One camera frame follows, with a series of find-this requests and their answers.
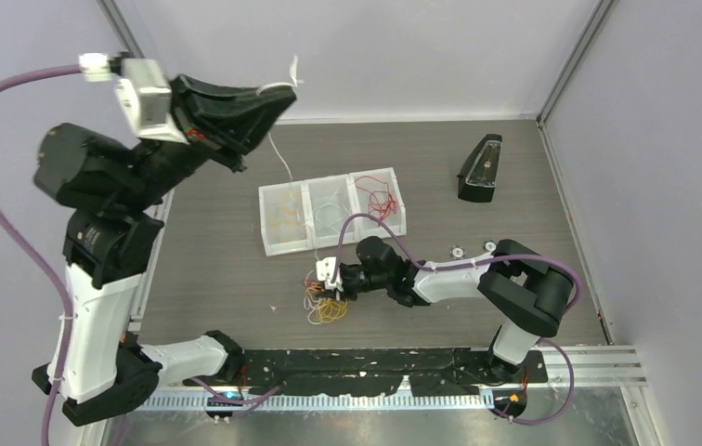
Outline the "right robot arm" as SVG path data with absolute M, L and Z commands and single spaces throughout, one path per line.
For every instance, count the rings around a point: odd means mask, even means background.
M 356 253 L 356 264 L 335 256 L 317 261 L 324 296 L 355 300 L 385 291 L 407 308 L 485 298 L 505 318 L 487 356 L 488 371 L 504 382 L 524 370 L 527 353 L 541 339 L 557 335 L 578 283 L 564 266 L 514 240 L 498 242 L 491 253 L 449 262 L 413 262 L 377 236 L 362 240 Z

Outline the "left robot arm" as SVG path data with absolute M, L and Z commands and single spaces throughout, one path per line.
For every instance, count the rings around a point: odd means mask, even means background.
M 132 412 L 159 387 L 211 376 L 234 383 L 243 349 L 209 331 L 169 345 L 141 345 L 127 326 L 137 287 L 163 222 L 149 209 L 202 165 L 234 172 L 295 102 L 289 84 L 211 85 L 186 75 L 171 81 L 165 112 L 171 140 L 141 137 L 134 148 L 63 123 L 44 137 L 35 185 L 71 209 L 63 255 L 71 311 L 53 360 L 33 371 L 43 391 L 56 390 L 76 426 Z

